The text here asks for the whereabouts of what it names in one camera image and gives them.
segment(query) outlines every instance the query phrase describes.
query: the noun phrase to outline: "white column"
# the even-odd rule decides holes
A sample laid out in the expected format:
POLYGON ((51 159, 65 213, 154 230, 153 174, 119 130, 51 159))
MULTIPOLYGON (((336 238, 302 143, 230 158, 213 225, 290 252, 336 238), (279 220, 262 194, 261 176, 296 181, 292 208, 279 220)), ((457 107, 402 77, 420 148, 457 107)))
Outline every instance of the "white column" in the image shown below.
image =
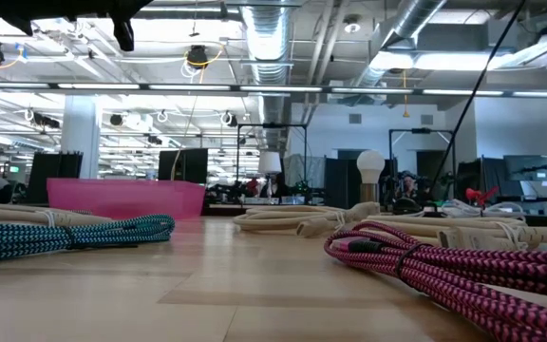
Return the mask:
POLYGON ((96 179, 99 174, 99 144, 103 112, 95 96, 65 97, 63 152, 82 152, 81 179, 96 179))

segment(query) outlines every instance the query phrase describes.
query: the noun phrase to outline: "pink tray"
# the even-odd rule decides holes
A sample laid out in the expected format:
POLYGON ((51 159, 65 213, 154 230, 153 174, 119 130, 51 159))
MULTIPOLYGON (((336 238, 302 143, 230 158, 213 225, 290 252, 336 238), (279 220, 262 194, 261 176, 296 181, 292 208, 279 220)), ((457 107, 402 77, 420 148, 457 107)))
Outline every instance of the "pink tray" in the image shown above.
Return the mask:
POLYGON ((112 219, 167 214, 190 219, 201 214, 205 188, 188 181, 48 179, 52 208, 88 210, 112 219))

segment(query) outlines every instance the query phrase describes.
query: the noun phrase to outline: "table lamp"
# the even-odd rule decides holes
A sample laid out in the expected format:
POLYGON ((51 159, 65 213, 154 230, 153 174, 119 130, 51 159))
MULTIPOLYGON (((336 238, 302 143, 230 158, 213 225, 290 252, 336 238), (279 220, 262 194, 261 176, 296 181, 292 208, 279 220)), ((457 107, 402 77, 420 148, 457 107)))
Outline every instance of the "table lamp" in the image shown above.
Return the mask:
MULTIPOLYGON (((282 172, 280 163, 280 154, 278 152, 263 151, 258 158, 258 172, 263 175, 271 176, 282 172)), ((267 198, 272 202, 272 178, 267 179, 267 198)))
POLYGON ((386 167, 386 159, 381 153, 369 150, 364 151, 358 157, 358 170, 362 176, 360 184, 360 202, 378 201, 379 198, 379 176, 386 167))

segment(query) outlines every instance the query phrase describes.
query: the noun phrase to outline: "black and pink braided cable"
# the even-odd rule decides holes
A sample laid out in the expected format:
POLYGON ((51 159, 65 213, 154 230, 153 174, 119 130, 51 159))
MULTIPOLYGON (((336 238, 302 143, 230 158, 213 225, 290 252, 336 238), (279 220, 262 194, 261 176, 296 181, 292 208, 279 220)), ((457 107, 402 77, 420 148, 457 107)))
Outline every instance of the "black and pink braided cable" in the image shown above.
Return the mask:
POLYGON ((406 233, 384 224, 364 222, 353 231, 329 237, 324 249, 348 266, 399 277, 499 341, 547 341, 547 308, 482 285, 547 295, 547 252, 473 251, 417 245, 420 242, 406 233), (359 231, 364 228, 381 230, 400 240, 359 231), (382 247, 376 253, 343 252, 331 247, 334 240, 348 237, 369 238, 382 243, 382 247))

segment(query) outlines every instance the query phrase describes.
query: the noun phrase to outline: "monitor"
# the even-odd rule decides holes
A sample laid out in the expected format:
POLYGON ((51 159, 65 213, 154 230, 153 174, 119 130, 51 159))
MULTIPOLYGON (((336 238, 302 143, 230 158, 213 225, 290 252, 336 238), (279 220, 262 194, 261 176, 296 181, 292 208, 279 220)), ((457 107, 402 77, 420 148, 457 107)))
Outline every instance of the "monitor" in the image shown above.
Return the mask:
POLYGON ((503 156, 507 181, 547 181, 547 156, 503 156))

